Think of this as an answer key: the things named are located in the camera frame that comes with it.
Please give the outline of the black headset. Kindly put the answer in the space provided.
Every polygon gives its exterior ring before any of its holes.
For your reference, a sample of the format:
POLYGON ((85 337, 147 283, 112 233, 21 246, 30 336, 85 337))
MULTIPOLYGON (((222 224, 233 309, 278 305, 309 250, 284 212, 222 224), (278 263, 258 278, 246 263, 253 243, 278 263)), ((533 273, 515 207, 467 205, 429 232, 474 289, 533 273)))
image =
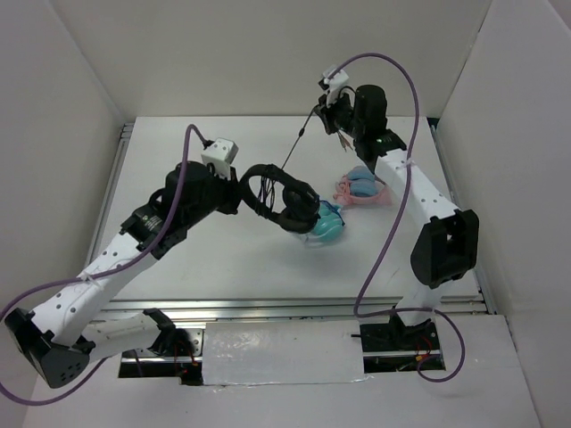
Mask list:
POLYGON ((307 234, 320 219, 318 194, 274 164, 257 164, 239 181, 242 201, 286 232, 307 234))

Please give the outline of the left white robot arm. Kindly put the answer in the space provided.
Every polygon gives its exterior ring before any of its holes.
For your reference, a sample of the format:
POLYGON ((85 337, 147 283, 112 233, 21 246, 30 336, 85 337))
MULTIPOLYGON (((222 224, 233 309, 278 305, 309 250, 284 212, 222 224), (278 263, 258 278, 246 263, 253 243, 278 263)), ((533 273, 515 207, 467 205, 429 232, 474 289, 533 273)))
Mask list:
POLYGON ((128 350, 169 354, 186 337, 159 309, 97 323, 95 316, 120 290, 152 267, 188 230, 214 211, 235 214, 240 202, 235 168, 190 161, 122 223, 108 247, 73 284, 32 310, 15 308, 4 322, 19 351, 52 389, 86 367, 128 350))

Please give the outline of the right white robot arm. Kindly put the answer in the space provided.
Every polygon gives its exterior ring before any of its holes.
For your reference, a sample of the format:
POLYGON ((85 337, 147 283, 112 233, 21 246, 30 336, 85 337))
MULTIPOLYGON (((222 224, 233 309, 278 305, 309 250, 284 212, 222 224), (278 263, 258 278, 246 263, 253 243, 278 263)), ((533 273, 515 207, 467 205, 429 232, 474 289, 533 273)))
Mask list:
POLYGON ((443 195, 411 159, 412 143, 388 127, 385 91, 359 86, 346 94, 347 84, 331 78, 320 82, 324 94, 317 115, 327 134, 343 132, 352 139, 359 159, 400 202, 397 216, 409 214, 419 228, 410 255, 416 283, 391 311, 387 339, 405 350, 426 335, 434 310, 448 285, 476 265, 479 218, 443 195))

